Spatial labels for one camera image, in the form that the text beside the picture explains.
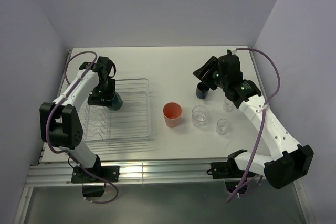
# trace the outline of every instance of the glass cup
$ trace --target glass cup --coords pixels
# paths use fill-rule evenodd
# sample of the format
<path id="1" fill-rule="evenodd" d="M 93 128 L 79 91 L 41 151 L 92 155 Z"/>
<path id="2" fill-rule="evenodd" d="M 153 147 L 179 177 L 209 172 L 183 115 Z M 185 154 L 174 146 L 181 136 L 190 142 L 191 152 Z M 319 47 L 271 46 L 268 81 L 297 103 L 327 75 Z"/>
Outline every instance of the glass cup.
<path id="1" fill-rule="evenodd" d="M 232 101 L 230 101 L 229 99 L 225 98 L 223 109 L 226 112 L 232 112 L 232 111 L 234 111 L 236 109 L 236 107 L 235 107 L 235 105 L 233 104 Z"/>
<path id="2" fill-rule="evenodd" d="M 231 129 L 230 121 L 227 119 L 220 119 L 217 122 L 216 132 L 218 135 L 227 134 Z"/>
<path id="3" fill-rule="evenodd" d="M 209 116 L 209 110 L 203 106 L 196 106 L 191 112 L 193 125 L 197 128 L 204 126 Z"/>

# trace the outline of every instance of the dark blue cup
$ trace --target dark blue cup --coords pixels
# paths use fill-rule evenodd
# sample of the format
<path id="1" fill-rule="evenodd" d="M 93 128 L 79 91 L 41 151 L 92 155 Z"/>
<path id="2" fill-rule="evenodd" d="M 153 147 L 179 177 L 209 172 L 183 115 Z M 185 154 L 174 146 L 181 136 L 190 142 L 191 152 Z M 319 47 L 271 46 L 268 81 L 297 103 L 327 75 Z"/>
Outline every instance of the dark blue cup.
<path id="1" fill-rule="evenodd" d="M 200 99 L 205 99 L 209 93 L 209 87 L 204 83 L 200 82 L 196 88 L 196 96 Z"/>

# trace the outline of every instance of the gray floor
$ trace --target gray floor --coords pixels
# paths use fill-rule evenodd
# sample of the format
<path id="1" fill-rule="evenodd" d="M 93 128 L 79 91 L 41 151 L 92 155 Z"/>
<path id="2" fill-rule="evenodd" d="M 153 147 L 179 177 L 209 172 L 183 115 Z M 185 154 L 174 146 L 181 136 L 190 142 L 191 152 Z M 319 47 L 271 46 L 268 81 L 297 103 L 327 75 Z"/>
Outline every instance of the gray floor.
<path id="1" fill-rule="evenodd" d="M 251 195 L 225 203 L 223 182 L 119 186 L 119 198 L 92 205 L 80 187 L 34 189 L 25 223 L 304 223 L 294 186 L 263 182 Z"/>

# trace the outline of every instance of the metal frame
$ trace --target metal frame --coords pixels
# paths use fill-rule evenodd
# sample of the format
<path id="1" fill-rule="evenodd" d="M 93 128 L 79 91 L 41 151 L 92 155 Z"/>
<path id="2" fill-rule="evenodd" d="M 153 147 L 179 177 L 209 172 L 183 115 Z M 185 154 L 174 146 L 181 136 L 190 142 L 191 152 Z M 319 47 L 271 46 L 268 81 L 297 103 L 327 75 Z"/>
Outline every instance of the metal frame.
<path id="1" fill-rule="evenodd" d="M 261 91 L 266 97 L 261 77 L 255 62 L 254 55 L 250 56 L 257 74 Z M 206 158 L 206 159 L 181 159 L 164 161 L 138 161 L 138 162 L 103 162 L 102 166 L 119 165 L 120 175 L 116 185 L 129 184 L 159 184 L 159 183 L 190 183 L 190 182 L 211 182 L 212 176 L 208 176 L 206 171 L 212 162 L 224 162 L 226 158 Z M 66 163 L 43 164 L 31 166 L 27 175 L 22 197 L 17 209 L 14 223 L 24 223 L 29 202 L 34 187 L 52 186 L 82 186 L 82 184 L 71 184 L 72 168 Z M 226 179 L 226 181 L 237 181 L 236 179 Z M 103 183 L 90 183 L 86 185 L 102 185 Z M 306 192 L 303 188 L 302 180 L 294 182 L 298 203 L 306 223 L 316 223 Z"/>

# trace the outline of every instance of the wall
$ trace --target wall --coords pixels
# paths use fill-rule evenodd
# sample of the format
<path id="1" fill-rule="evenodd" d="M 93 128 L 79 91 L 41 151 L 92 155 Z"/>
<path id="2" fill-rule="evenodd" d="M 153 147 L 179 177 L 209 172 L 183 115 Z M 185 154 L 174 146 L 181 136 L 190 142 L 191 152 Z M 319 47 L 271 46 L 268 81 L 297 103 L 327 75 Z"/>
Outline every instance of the wall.
<path id="1" fill-rule="evenodd" d="M 35 0 L 0 0 L 0 223 L 12 223 L 42 141 L 39 106 L 58 90 L 66 51 Z"/>
<path id="2" fill-rule="evenodd" d="M 336 0 L 278 0 L 255 45 L 279 67 L 281 89 L 272 109 L 315 155 L 306 191 L 319 223 L 334 223 L 336 192 Z M 257 57 L 268 94 L 272 67 Z"/>
<path id="3" fill-rule="evenodd" d="M 276 0 L 38 0 L 71 47 L 253 45 Z"/>

